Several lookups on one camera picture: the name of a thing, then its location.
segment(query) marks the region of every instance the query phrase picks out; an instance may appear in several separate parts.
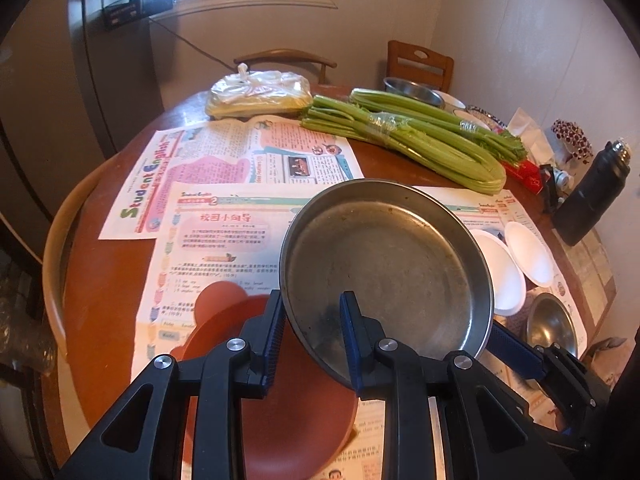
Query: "newspaper page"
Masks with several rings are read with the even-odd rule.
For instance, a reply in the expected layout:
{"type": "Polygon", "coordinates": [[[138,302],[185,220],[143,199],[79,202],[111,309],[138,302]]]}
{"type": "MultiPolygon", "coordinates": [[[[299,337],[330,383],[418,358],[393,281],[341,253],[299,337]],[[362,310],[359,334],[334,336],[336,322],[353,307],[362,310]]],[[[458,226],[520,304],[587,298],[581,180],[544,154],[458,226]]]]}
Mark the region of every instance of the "newspaper page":
{"type": "MultiPolygon", "coordinates": [[[[268,294],[277,288],[278,260],[286,229],[296,212],[327,187],[175,184],[136,319],[132,378],[155,355],[169,353],[184,344],[195,327],[194,302],[205,286],[232,281],[248,294],[268,294]]],[[[507,222],[517,221],[544,243],[524,208],[507,190],[488,197],[465,189],[418,189],[443,203],[469,228],[501,236],[507,222]]],[[[530,302],[545,291],[561,298],[567,306],[582,353],[586,348],[584,325],[557,266],[554,284],[549,289],[530,290],[523,314],[500,321],[520,333],[530,302]]],[[[484,352],[480,361],[530,403],[530,414],[536,422],[555,427],[555,407],[542,392],[526,384],[488,352],[484,352]]],[[[383,401],[360,402],[354,437],[311,480],[379,480],[384,417],[383,401]]],[[[183,464],[183,478],[189,477],[190,467],[183,464]]]]}
{"type": "Polygon", "coordinates": [[[337,184],[362,176],[346,139],[277,116],[159,131],[120,189],[99,238],[156,238],[173,182],[337,184]]]}

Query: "silver screw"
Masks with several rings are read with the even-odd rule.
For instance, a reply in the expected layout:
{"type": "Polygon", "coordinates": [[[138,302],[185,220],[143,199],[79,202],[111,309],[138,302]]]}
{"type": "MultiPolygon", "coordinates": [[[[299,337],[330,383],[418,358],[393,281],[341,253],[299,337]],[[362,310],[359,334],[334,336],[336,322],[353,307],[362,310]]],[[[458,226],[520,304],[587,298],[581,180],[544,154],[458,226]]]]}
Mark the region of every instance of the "silver screw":
{"type": "Polygon", "coordinates": [[[171,358],[168,355],[159,355],[154,359],[154,366],[163,370],[171,364],[171,358]]]}
{"type": "Polygon", "coordinates": [[[226,347],[232,352],[238,352],[242,350],[246,346],[244,339],[240,339],[239,337],[235,337],[226,342],[226,347]]]}
{"type": "Polygon", "coordinates": [[[466,355],[456,355],[453,358],[453,364],[455,364],[461,370],[469,370],[469,368],[471,368],[471,365],[473,364],[473,361],[466,355]]]}
{"type": "Polygon", "coordinates": [[[385,337],[384,339],[380,340],[378,346],[385,352],[393,352],[396,348],[398,348],[398,341],[385,337]]]}

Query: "black water bottle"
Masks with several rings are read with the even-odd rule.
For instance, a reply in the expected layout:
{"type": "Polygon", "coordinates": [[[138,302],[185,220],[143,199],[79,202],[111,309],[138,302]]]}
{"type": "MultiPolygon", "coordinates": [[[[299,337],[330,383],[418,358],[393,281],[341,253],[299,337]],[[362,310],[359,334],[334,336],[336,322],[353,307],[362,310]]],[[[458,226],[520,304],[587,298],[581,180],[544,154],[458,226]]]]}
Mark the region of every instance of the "black water bottle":
{"type": "Polygon", "coordinates": [[[625,187],[631,151],[624,140],[607,142],[578,186],[562,202],[551,221],[567,245],[574,246],[594,225],[625,187]]]}

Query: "metal pan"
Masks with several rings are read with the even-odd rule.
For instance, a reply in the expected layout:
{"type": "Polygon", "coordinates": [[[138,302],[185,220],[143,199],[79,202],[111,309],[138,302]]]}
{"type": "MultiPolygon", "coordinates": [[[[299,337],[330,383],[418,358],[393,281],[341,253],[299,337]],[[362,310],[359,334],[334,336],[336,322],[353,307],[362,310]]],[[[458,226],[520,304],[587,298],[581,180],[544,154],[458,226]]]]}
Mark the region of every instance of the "metal pan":
{"type": "Polygon", "coordinates": [[[491,278],[468,229],[409,186],[350,180],[310,200],[280,253],[280,288],[296,335],[349,385],[338,298],[354,290],[364,316],[436,359],[484,349],[494,314],[491,278]]]}

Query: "round table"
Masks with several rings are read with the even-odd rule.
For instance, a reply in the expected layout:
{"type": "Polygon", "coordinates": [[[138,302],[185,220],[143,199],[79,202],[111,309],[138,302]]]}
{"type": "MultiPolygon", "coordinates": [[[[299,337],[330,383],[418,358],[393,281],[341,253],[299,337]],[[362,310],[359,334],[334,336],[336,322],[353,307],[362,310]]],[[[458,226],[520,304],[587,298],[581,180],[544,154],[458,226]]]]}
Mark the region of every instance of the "round table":
{"type": "MultiPolygon", "coordinates": [[[[351,89],[313,86],[315,93],[345,98],[351,89]]],[[[207,120],[201,92],[169,110],[140,132],[117,155],[86,200],[69,256],[65,288],[68,362],[82,410],[91,427],[130,383],[136,313],[145,284],[154,240],[98,240],[104,220],[129,171],[156,130],[207,120]]],[[[459,187],[404,156],[363,142],[351,141],[362,173],[412,186],[459,187]]],[[[507,189],[536,223],[567,280],[584,320],[594,333],[580,281],[543,215],[542,198],[509,179],[507,189]]]]}

